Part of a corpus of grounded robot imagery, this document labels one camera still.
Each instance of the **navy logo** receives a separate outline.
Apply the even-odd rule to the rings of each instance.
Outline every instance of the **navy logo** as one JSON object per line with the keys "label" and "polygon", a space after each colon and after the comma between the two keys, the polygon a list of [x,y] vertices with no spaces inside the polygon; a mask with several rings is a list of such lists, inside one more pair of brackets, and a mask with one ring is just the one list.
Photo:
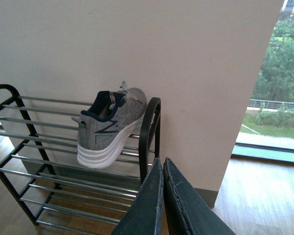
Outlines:
{"label": "navy logo", "polygon": [[111,122],[111,125],[99,130],[99,131],[95,131],[94,133],[98,133],[98,134],[111,134],[111,133],[117,133],[118,130],[115,131],[106,131],[107,129],[109,129],[110,127],[114,126],[115,124],[117,124],[118,121],[113,121],[110,120],[109,122]]}

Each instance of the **tree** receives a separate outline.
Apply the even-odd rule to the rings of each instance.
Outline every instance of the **tree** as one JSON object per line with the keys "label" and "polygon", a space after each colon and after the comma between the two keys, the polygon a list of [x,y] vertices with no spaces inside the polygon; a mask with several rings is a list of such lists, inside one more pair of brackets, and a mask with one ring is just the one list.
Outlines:
{"label": "tree", "polygon": [[277,22],[252,98],[294,102],[294,20]]}

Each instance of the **metal shoe rack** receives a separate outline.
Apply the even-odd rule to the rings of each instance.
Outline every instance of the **metal shoe rack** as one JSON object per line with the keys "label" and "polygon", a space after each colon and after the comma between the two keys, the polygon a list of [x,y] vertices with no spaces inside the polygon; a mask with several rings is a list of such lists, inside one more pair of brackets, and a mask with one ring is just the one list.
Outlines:
{"label": "metal shoe rack", "polygon": [[[159,157],[160,99],[151,99],[140,132],[129,137],[134,146],[125,146],[113,164],[117,166],[104,171],[76,160],[78,127],[71,117],[91,103],[20,96],[14,87],[0,84],[3,94],[8,99],[0,101],[0,136],[9,137],[14,149],[0,156],[0,179],[29,219],[73,233],[113,231],[153,157]],[[135,169],[137,175],[129,174]]]}

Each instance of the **shoelace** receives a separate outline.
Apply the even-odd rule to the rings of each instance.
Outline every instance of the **shoelace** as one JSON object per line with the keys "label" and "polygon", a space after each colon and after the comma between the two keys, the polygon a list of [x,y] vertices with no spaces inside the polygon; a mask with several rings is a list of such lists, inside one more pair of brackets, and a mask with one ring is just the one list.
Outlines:
{"label": "shoelace", "polygon": [[120,88],[122,88],[122,92],[125,94],[126,100],[129,100],[130,98],[134,100],[138,100],[138,98],[134,94],[128,91],[127,83],[125,81],[122,82],[122,84],[120,85]]}
{"label": "shoelace", "polygon": [[[130,100],[130,99],[134,99],[140,102],[140,100],[136,97],[136,95],[132,94],[131,92],[128,91],[127,88],[127,83],[125,81],[122,81],[122,84],[120,85],[120,88],[122,88],[122,91],[117,91],[119,93],[123,93],[125,94],[125,96],[123,98],[125,98],[126,100]],[[111,100],[111,105],[109,107],[110,110],[114,109],[114,106],[116,105],[116,98],[113,95],[113,93],[111,93],[110,95],[110,100]]]}

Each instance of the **green foliage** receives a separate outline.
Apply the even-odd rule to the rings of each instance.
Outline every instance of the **green foliage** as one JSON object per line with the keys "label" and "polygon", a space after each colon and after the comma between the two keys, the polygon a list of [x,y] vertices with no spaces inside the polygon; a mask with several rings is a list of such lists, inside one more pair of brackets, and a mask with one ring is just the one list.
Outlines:
{"label": "green foliage", "polygon": [[[275,126],[269,126],[269,125],[259,126],[255,124],[255,119],[256,119],[256,116],[246,114],[243,120],[243,124],[259,132],[261,135],[273,136],[273,137],[286,137],[286,138],[294,139],[294,128],[291,128],[291,127],[276,128]],[[240,132],[255,134],[251,132],[250,130],[244,128],[243,126],[241,127]]]}
{"label": "green foliage", "polygon": [[294,109],[288,110],[286,105],[282,105],[277,112],[265,111],[265,103],[262,102],[260,110],[255,119],[255,124],[259,126],[267,125],[277,128],[294,128]]}
{"label": "green foliage", "polygon": [[294,20],[277,22],[252,98],[294,102]]}

